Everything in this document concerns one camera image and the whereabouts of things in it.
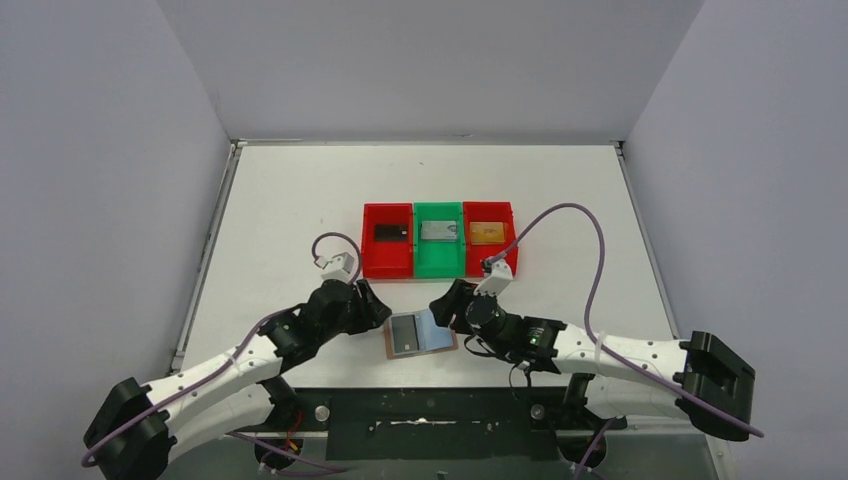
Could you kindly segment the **tan leather card holder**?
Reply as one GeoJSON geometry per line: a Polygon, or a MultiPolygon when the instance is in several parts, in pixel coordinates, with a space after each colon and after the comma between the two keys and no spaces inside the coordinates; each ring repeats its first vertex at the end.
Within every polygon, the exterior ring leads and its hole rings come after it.
{"type": "Polygon", "coordinates": [[[421,355],[436,354],[456,350],[458,339],[450,328],[439,327],[435,324],[433,314],[429,309],[392,315],[384,324],[386,355],[389,360],[410,358],[421,355]],[[390,352],[389,319],[402,314],[414,314],[417,318],[420,351],[411,355],[393,356],[390,352]]]}

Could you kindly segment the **green plastic bin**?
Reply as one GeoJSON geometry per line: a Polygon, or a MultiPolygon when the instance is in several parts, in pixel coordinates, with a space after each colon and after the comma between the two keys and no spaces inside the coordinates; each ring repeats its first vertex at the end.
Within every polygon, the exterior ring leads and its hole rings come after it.
{"type": "Polygon", "coordinates": [[[465,233],[461,202],[416,202],[413,204],[413,252],[416,278],[455,278],[465,275],[465,233]],[[428,220],[453,220],[459,228],[454,242],[420,239],[420,223],[428,220]]]}

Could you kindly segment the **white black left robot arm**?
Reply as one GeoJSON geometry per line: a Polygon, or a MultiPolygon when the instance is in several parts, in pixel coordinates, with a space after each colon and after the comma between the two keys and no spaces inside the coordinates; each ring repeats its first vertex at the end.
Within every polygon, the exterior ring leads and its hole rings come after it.
{"type": "Polygon", "coordinates": [[[189,447],[179,435],[205,412],[224,410],[195,433],[200,442],[289,416],[298,399],[284,373],[336,336],[377,329],[391,314],[367,281],[326,280],[306,302],[265,316],[205,362],[146,384],[128,378],[114,385],[84,434],[81,465],[107,479],[155,479],[177,447],[189,447]]]}

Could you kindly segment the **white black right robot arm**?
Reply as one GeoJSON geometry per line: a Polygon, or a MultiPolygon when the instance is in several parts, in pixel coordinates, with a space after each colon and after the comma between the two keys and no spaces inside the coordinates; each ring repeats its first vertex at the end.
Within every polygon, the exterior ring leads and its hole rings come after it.
{"type": "Polygon", "coordinates": [[[598,419],[687,419],[707,435],[734,442],[763,434],[751,424],[755,369],[711,333],[695,331],[684,340],[590,333],[509,313],[496,296],[461,279],[429,308],[438,326],[478,340],[486,358],[526,373],[569,375],[569,404],[598,419]]]}

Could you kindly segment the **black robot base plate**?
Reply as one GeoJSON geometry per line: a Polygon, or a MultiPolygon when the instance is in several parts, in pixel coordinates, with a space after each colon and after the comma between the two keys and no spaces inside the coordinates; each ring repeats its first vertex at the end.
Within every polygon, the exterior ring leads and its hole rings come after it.
{"type": "Polygon", "coordinates": [[[323,440],[329,461],[576,461],[603,424],[564,387],[302,388],[242,431],[323,440]]]}

